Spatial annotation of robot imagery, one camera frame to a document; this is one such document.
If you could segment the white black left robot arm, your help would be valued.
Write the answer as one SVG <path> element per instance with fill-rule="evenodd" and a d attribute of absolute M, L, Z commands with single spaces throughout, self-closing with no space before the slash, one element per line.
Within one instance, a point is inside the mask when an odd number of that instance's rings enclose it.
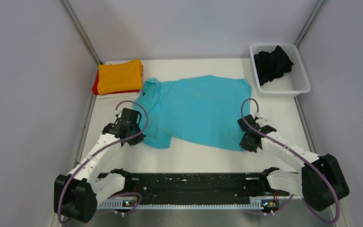
<path fill-rule="evenodd" d="M 54 180 L 54 212 L 60 224 L 74 219 L 89 222 L 97 206 L 115 193 L 128 195 L 133 183 L 118 173 L 99 175 L 114 153 L 125 144 L 134 146 L 144 140 L 149 116 L 142 108 L 136 111 L 124 108 L 116 120 L 104 126 L 101 135 L 89 153 L 76 167 Z"/>

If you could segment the teal t shirt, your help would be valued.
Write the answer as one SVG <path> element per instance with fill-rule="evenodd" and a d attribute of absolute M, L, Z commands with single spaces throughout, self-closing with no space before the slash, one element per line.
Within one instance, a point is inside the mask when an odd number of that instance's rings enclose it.
<path fill-rule="evenodd" d="M 159 81 L 148 79 L 133 109 L 141 112 L 144 142 L 165 149 L 177 138 L 199 145 L 241 151 L 238 120 L 250 112 L 252 95 L 245 79 L 212 75 Z"/>

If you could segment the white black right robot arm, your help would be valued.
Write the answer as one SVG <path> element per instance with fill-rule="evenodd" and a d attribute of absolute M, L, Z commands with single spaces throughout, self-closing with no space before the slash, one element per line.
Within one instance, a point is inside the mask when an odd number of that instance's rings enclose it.
<path fill-rule="evenodd" d="M 283 137 L 261 117 L 247 115 L 237 121 L 243 131 L 240 147 L 248 152 L 264 151 L 293 172 L 270 167 L 259 175 L 258 188 L 264 195 L 284 191 L 302 197 L 315 211 L 323 211 L 349 195 L 350 190 L 337 159 L 307 151 Z"/>

